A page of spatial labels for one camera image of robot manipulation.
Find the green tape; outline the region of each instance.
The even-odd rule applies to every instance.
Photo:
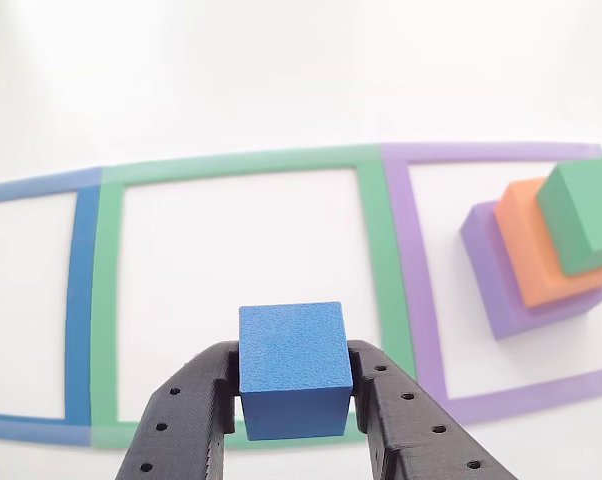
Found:
[[[380,161],[380,158],[376,145],[237,153],[105,167],[102,182],[131,186],[228,175],[344,168]]]
[[[357,172],[379,305],[381,347],[388,357],[416,379],[408,306],[383,164],[359,165]]]
[[[99,200],[92,287],[91,379],[92,445],[127,448],[137,422],[118,421],[117,278],[125,186],[227,175],[293,170],[356,168],[375,277],[382,348],[416,378],[394,222],[378,146],[273,151],[104,168]],[[249,442],[242,421],[226,436],[232,449],[269,449],[363,441],[350,414],[342,437]]]
[[[117,271],[123,186],[101,187],[92,276],[90,402],[92,430],[117,423]]]

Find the foam block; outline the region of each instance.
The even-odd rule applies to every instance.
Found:
[[[343,435],[352,372],[341,304],[241,307],[239,317],[248,439]]]
[[[497,202],[475,205],[461,228],[496,339],[581,315],[602,302],[599,287],[539,307],[526,307],[494,215],[496,205]]]
[[[537,193],[537,202],[563,273],[602,267],[602,158],[560,163]]]
[[[563,273],[536,194],[545,179],[511,183],[494,213],[527,307],[536,307],[602,286],[602,268]]]

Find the square outline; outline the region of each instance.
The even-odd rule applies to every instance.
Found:
[[[448,397],[430,273],[409,173],[409,165],[418,164],[600,158],[601,147],[566,143],[415,143],[385,144],[381,148],[421,387],[462,424],[494,421],[602,396],[602,370],[598,370],[483,395]]]
[[[0,439],[90,446],[90,308],[101,167],[0,183],[0,203],[77,192],[66,291],[65,418],[0,414]]]
[[[408,308],[404,294],[399,250],[386,183],[383,157],[378,145],[214,155],[168,161],[105,167],[102,176],[94,256],[92,295],[90,395],[92,445],[125,448],[138,422],[118,420],[117,399],[117,273],[123,194],[128,186],[300,170],[355,168],[366,220],[375,294],[386,354],[415,376]],[[343,437],[249,442],[245,424],[236,421],[236,432],[226,436],[235,449],[287,448],[363,441],[350,414]]]

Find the blue square outline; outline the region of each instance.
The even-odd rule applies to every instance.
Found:
[[[102,170],[95,167],[0,183],[0,203],[77,192],[66,293],[65,418],[0,414],[0,439],[86,447],[91,444],[92,266]]]

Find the purple square outline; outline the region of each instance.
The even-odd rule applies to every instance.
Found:
[[[429,163],[600,158],[601,147],[566,143],[396,143],[381,148],[421,387],[462,424],[494,421],[602,396],[602,370],[598,370],[483,395],[448,398],[430,273],[408,171],[408,165]]]

